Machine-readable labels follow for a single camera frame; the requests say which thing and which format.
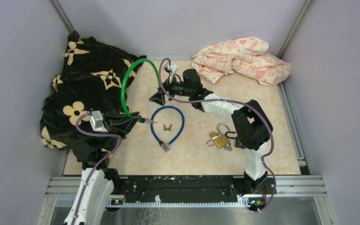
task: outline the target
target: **gold padlock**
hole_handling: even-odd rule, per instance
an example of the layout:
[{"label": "gold padlock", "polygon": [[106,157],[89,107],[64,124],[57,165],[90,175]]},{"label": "gold padlock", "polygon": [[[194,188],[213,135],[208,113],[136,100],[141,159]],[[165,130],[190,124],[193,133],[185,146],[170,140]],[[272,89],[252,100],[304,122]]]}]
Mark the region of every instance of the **gold padlock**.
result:
[{"label": "gold padlock", "polygon": [[225,135],[218,136],[216,132],[212,132],[209,134],[210,138],[214,142],[214,144],[217,146],[218,149],[228,145],[230,143],[230,140]]}]

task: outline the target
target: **green cable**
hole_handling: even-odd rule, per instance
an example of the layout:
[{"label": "green cable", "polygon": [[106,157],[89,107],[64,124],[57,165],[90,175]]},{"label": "green cable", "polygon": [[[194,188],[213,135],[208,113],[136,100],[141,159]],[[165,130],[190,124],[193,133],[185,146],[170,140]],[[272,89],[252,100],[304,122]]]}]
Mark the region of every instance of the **green cable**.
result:
[{"label": "green cable", "polygon": [[155,66],[155,64],[149,59],[139,59],[129,67],[129,69],[125,73],[125,76],[123,77],[122,87],[120,89],[120,102],[122,104],[122,109],[129,118],[132,118],[133,116],[129,113],[129,110],[126,107],[126,98],[125,98],[125,96],[126,96],[126,85],[128,83],[130,73],[133,71],[133,69],[137,65],[139,65],[140,63],[143,63],[143,62],[148,62],[149,64],[152,65],[152,67],[154,68],[155,74],[157,74],[157,80],[159,79],[159,77],[158,77],[158,69]]}]

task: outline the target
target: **black cloth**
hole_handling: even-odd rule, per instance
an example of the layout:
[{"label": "black cloth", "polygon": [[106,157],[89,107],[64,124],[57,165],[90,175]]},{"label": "black cloth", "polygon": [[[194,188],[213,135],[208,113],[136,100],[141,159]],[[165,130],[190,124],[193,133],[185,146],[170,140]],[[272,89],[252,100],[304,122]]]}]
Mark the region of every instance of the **black cloth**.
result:
[{"label": "black cloth", "polygon": [[[80,39],[73,31],[68,36],[63,70],[54,77],[53,94],[45,99],[40,121],[42,142],[46,147],[74,149],[85,142],[93,150],[111,150],[115,138],[95,138],[79,133],[76,120],[89,110],[117,115],[123,112],[120,87],[129,66],[146,56],[135,56],[114,46],[96,41],[94,37]],[[138,68],[133,69],[127,87]],[[89,117],[81,121],[82,130],[93,132]]]}]

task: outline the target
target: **beige floor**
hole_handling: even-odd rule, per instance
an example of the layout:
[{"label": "beige floor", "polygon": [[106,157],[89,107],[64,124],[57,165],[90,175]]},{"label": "beige floor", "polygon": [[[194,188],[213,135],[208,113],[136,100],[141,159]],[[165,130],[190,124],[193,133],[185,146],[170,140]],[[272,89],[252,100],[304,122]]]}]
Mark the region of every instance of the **beige floor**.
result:
[{"label": "beige floor", "polygon": [[[191,61],[174,61],[181,75],[191,68]],[[215,85],[202,79],[205,88],[219,96],[247,102],[257,100],[274,127],[275,148],[267,157],[267,165],[275,174],[300,174],[299,165],[286,123],[285,113],[277,87],[261,86],[256,81],[239,74],[222,77]],[[132,85],[128,88],[127,105],[130,111],[139,111],[142,116],[150,117],[160,106],[149,102],[149,97],[157,91],[158,83],[149,64],[144,64]],[[110,168],[118,169],[124,175],[233,175],[243,174],[246,165],[245,150],[233,151],[208,147],[209,133],[216,130],[220,122],[234,130],[232,121],[211,113],[194,109],[189,104],[167,101],[182,110],[185,126],[180,137],[164,152],[151,134],[150,126],[138,123],[122,142],[110,161]],[[180,129],[181,117],[172,109],[159,112],[155,118],[157,135],[168,142]],[[163,124],[173,124],[172,130],[163,131]],[[70,152],[64,170],[65,175],[81,174],[81,164]]]}]

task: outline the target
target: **white wall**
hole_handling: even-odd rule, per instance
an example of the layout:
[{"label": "white wall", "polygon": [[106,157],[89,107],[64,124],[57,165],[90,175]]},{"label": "white wall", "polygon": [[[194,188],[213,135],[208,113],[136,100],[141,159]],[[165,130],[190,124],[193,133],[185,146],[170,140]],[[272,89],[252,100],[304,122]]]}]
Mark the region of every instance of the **white wall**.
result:
[{"label": "white wall", "polygon": [[316,1],[285,60],[313,170],[339,223],[360,224],[360,1]]},{"label": "white wall", "polygon": [[39,120],[67,34],[47,0],[0,1],[0,225],[35,224],[63,164],[40,142]]},{"label": "white wall", "polygon": [[229,39],[257,36],[277,54],[304,0],[60,0],[81,36],[150,59],[190,59]]}]

